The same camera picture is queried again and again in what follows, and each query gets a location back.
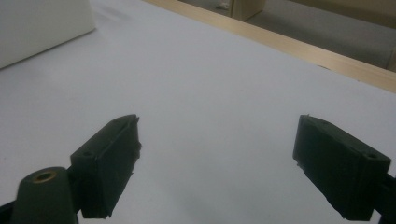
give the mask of wooden edge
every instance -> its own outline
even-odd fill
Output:
[[[363,63],[177,0],[144,1],[229,31],[235,35],[241,35],[344,76],[396,93],[396,73],[389,70]]]
[[[266,0],[233,0],[230,1],[231,17],[246,21],[264,8]]]

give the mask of white surface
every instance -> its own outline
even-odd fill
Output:
[[[80,223],[349,223],[291,157],[301,114],[396,159],[393,93],[138,0],[92,9],[93,33],[0,70],[1,204],[132,113],[134,175],[112,218]]]
[[[0,68],[93,29],[89,0],[2,0]]]

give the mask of floor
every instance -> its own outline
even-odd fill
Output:
[[[221,0],[181,1],[228,15],[216,8]],[[247,22],[382,68],[388,66],[396,49],[395,29],[288,0],[267,0],[264,10]]]

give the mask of white tabletop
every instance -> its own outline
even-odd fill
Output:
[[[291,157],[301,114],[396,160],[394,93],[140,0],[92,10],[93,33],[0,70],[0,204],[133,113],[134,175],[111,219],[80,223],[350,223]]]

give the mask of black plastic part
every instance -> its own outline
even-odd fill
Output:
[[[378,188],[374,202],[381,215],[380,224],[396,224],[396,179],[387,175]]]
[[[138,120],[129,115],[110,121],[71,155],[75,211],[80,208],[85,218],[111,217],[140,157]]]
[[[78,223],[67,171],[51,167],[26,176],[20,183],[10,223]]]
[[[300,116],[293,158],[349,220],[370,220],[390,158],[330,122]]]
[[[0,207],[0,224],[8,224],[11,221],[12,210],[14,203],[6,203]]]

